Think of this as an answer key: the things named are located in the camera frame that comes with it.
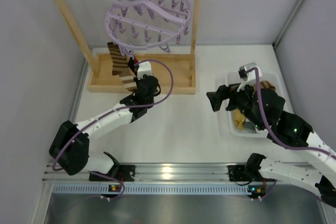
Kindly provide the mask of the argyle sock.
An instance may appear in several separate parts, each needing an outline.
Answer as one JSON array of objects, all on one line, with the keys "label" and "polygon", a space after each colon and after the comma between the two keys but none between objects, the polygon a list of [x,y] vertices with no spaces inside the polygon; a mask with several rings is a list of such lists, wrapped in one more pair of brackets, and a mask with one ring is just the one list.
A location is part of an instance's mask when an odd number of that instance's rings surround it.
[{"label": "argyle sock", "polygon": [[139,68],[139,61],[137,60],[135,56],[129,58],[128,67],[134,73],[134,75],[137,76],[138,68]]}]

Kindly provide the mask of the brown striped sock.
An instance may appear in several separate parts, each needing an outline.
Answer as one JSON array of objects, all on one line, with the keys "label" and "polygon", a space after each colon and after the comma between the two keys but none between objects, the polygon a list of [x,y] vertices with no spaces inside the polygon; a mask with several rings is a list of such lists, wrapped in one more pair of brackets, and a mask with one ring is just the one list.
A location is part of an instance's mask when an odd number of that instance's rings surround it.
[{"label": "brown striped sock", "polygon": [[[229,92],[233,92],[234,90],[237,90],[237,88],[239,87],[239,83],[236,83],[236,84],[230,84],[229,85]],[[276,92],[276,87],[271,84],[270,82],[268,81],[261,81],[260,82],[260,87],[261,89],[268,89],[268,90],[271,90],[273,92]],[[256,84],[253,85],[253,95],[257,92],[257,86]]]},{"label": "brown striped sock", "polygon": [[112,75],[118,76],[128,91],[134,92],[137,89],[137,85],[128,66],[126,56],[121,54],[119,46],[113,42],[107,43],[107,46],[112,60]]}]

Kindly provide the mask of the purple round clip hanger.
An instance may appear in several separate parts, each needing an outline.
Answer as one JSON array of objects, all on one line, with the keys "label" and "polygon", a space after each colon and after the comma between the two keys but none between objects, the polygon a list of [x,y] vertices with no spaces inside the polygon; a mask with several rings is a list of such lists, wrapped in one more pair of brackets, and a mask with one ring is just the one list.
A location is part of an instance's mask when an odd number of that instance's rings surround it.
[{"label": "purple round clip hanger", "polygon": [[188,0],[117,0],[107,11],[105,26],[121,55],[134,58],[135,51],[152,48],[169,54],[169,45],[180,44],[188,34],[191,17]]}]

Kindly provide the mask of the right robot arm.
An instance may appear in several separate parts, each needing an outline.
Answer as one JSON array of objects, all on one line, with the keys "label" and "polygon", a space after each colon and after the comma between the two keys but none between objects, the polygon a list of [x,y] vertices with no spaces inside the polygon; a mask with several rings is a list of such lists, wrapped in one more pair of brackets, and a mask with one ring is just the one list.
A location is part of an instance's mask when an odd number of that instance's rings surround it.
[{"label": "right robot arm", "polygon": [[274,144],[294,152],[311,165],[310,169],[287,165],[252,153],[243,170],[249,181],[287,182],[335,207],[335,151],[303,118],[284,110],[285,99],[273,86],[247,85],[240,89],[239,84],[224,84],[206,96],[213,112],[219,111],[223,101],[227,101],[226,111],[238,111],[255,129],[267,131],[267,138]]}]

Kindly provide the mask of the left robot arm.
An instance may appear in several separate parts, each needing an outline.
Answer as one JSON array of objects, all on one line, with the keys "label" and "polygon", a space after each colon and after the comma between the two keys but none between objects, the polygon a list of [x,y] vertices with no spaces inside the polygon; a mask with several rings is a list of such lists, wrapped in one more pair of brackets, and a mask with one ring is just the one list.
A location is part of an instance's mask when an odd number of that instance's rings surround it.
[{"label": "left robot arm", "polygon": [[111,177],[116,175],[120,165],[117,159],[106,151],[93,152],[92,143],[114,129],[136,121],[152,107],[154,97],[161,93],[158,79],[144,75],[135,82],[136,90],[106,112],[82,122],[68,120],[61,124],[49,155],[68,175],[83,170]]}]

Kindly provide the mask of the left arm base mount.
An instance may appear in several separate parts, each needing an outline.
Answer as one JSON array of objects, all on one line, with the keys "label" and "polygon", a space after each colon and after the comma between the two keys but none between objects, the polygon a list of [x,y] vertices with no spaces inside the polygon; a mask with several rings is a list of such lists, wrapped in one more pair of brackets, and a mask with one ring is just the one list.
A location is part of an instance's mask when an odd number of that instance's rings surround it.
[{"label": "left arm base mount", "polygon": [[[111,174],[106,174],[106,176],[113,177],[114,179],[124,183],[124,182],[133,182],[135,175],[135,165],[120,165],[116,172],[112,172]],[[91,182],[111,182],[110,179],[106,179],[104,177],[95,175],[90,173],[89,181]],[[101,194],[103,198],[107,200],[111,200],[114,198],[118,198],[118,195],[123,192],[124,189],[120,183],[116,183],[115,185],[109,185],[108,192],[112,192],[112,194]]]}]

